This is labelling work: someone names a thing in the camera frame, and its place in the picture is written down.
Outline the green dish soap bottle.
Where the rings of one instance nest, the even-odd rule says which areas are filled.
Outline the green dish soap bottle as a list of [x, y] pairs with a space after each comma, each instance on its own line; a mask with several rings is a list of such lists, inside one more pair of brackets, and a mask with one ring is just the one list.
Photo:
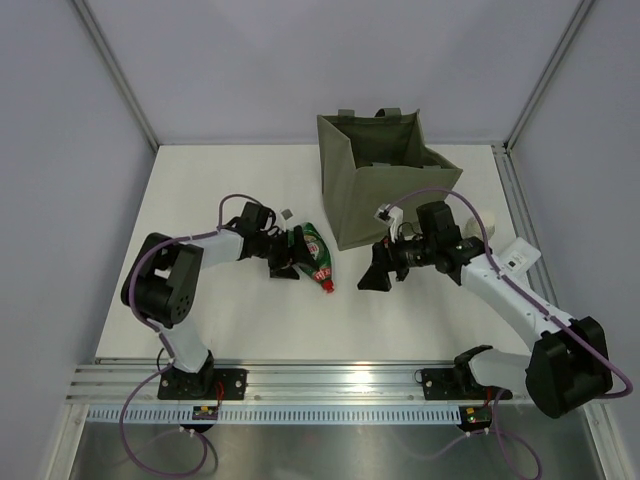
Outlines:
[[326, 293], [334, 292], [332, 259], [329, 248], [316, 227], [310, 223], [302, 224], [305, 244], [314, 264], [302, 264], [302, 271], [318, 284]]

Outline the green canvas bag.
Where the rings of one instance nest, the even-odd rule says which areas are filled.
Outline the green canvas bag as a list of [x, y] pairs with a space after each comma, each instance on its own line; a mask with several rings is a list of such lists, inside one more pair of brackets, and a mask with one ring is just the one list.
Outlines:
[[425, 187], [451, 190], [463, 170], [426, 145], [417, 111], [373, 117], [341, 109], [316, 117], [323, 207], [337, 248], [378, 241], [376, 210]]

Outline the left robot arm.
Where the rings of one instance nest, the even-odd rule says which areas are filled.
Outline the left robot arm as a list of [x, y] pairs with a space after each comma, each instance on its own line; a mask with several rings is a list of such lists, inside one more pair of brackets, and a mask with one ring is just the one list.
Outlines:
[[299, 278], [302, 267], [315, 267], [303, 227], [285, 228], [283, 215], [248, 197], [242, 213], [215, 230], [172, 238], [148, 235], [126, 276], [121, 302], [160, 338], [182, 372], [180, 386], [191, 397], [208, 396], [215, 375], [206, 366], [210, 350], [189, 318], [200, 272], [250, 258], [267, 261], [272, 278]]

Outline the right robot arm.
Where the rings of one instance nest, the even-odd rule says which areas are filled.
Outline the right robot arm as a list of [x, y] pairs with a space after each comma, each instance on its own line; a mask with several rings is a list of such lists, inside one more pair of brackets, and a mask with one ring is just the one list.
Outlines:
[[550, 418], [604, 397], [613, 387], [604, 330], [591, 317], [573, 318], [533, 292], [480, 238], [462, 236], [443, 201], [417, 210], [420, 233], [401, 231], [403, 212], [391, 205], [375, 214], [387, 234], [372, 246], [372, 261], [358, 283], [388, 292], [417, 267], [434, 267], [496, 312], [528, 348], [525, 355], [480, 345], [455, 357], [452, 388], [466, 397], [504, 389], [528, 396]]

